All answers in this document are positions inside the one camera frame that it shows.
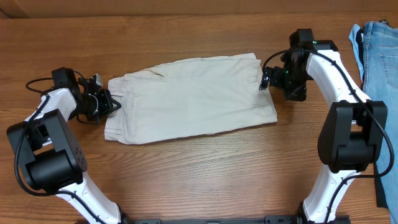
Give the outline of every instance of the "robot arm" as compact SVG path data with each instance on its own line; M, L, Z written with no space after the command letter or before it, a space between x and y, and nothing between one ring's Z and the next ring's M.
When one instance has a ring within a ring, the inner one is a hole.
M129 223L118 205L107 199L90 179L85 155L67 124L67 120L79 114L86 115L88 121L98 121L119 109L120 104L112 99L108 90L101 88L99 75L76 80L72 69L59 68L52 76L54 87L48 96L42 96L39 108L47 97L49 99L29 125L20 149L19 166L25 181L34 190L44 189L63 198L90 223ZM84 86L83 93L79 84ZM8 128L14 152L32 116ZM53 144L53 149L34 154L48 144Z
M330 108L318 138L318 155L323 164L310 195L298 212L303 223L323 223L331 198L343 179L359 175L368 164L377 161L382 134L358 105L338 69L325 58L301 50L312 50L335 61L360 100L372 108L382 127L386 123L387 108L383 102L371 101L358 88L343 66L336 45L331 40L314 40L310 29L298 29L290 36L290 51L281 56L283 68L263 68L260 90L269 83L282 89L287 100L304 101L306 81L315 80ZM351 131L351 124L355 123L363 128L361 132ZM347 222L348 218L336 219L336 209L352 181L347 181L338 191L327 222Z

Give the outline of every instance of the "black bracket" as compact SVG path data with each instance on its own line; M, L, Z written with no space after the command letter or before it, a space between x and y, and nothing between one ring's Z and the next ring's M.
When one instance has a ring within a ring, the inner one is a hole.
M10 126L7 136L12 150L16 151L26 122ZM35 154L49 141L53 149ZM34 190L44 189L53 194L59 188L83 181L87 170L85 155L59 110L45 113L28 127L21 147L19 166L27 184Z
M290 49L334 50L338 51L331 40L315 40L311 29L297 29L289 37ZM262 71L260 90L274 86L284 91L286 100L305 101L307 98L307 80L313 80L306 71L310 54L306 52L287 52L280 57L283 68L265 67Z
M365 104L384 128L387 106L382 101L369 100ZM351 131L353 121L362 131ZM318 155L334 173L361 172L379 158L382 140L381 132L359 103L334 102L318 138Z
M267 215L264 224L303 224L298 215Z

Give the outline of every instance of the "wood grain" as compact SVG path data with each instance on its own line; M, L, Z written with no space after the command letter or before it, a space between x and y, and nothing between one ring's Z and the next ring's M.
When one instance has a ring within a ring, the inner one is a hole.
M396 0L1 0L12 18L396 11Z
M254 52L265 60L288 48L297 28L332 39L358 82L348 34L354 23L387 19L394 13L243 14L140 16L0 21L0 223L73 223L82 217L56 197L35 198L18 187L6 129L39 104L27 81L69 67L86 76L114 77L191 57ZM280 65L274 60L273 65ZM34 87L46 89L50 82ZM311 191L320 168L317 139L328 108L314 82L308 100L285 101L271 90L278 123L214 136L143 146L104 140L98 127L69 122L85 151L98 187L132 218L238 218L295 213ZM355 180L339 214L353 223L389 223L376 207L373 180Z

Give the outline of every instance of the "black mount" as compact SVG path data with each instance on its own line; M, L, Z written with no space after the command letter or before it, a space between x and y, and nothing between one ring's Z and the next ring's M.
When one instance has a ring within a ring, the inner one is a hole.
M121 104L112 99L109 90L102 89L101 77L97 74L89 79L76 79L75 72L65 67L58 68L51 74L54 80L52 90L68 88L76 101L76 109L70 114L69 119L83 114L88 121L99 123L102 117L121 108Z
M26 123L23 121L7 129L14 153ZM49 139L54 148L35 154ZM85 155L59 110L45 113L29 126L21 147L19 166L32 189L44 189L49 194L83 181L82 174L87 170Z
M384 128L387 106L382 101L368 101L366 106ZM352 121L362 127L351 131ZM365 171L380 155L383 136L359 103L334 102L318 138L318 155L334 173L340 170Z
M313 38L311 29L297 29L289 37L290 49L306 50L334 50L338 51L331 40L317 40ZM265 90L274 86L284 91L286 100L304 101L307 97L307 80L313 80L306 71L309 53L287 52L280 60L284 67L265 67L262 71L262 81L259 89Z
M297 29L289 40L290 49L338 51L331 40L314 40L311 29ZM280 58L284 62L283 68L263 67L259 89L267 89L269 84L282 89L286 100L304 101L307 97L306 82L312 80L306 71L309 55L306 52L287 52ZM386 105L382 101L368 100L366 106L384 128L387 119ZM362 127L362 130L351 131L353 123ZM318 138L318 155L334 173L341 170L362 172L379 158L382 140L381 132L359 103L334 102ZM265 223L313 224L307 220L302 203L297 214L266 216ZM351 222L349 217L338 217L331 223Z

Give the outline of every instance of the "pants pocket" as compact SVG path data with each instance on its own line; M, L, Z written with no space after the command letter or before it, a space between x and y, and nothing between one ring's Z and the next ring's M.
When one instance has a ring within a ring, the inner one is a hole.
M129 141L137 131L138 97L132 93L113 95L122 107L108 116L105 126L105 138L117 140L124 138Z
M398 55L379 54L388 85L398 89Z

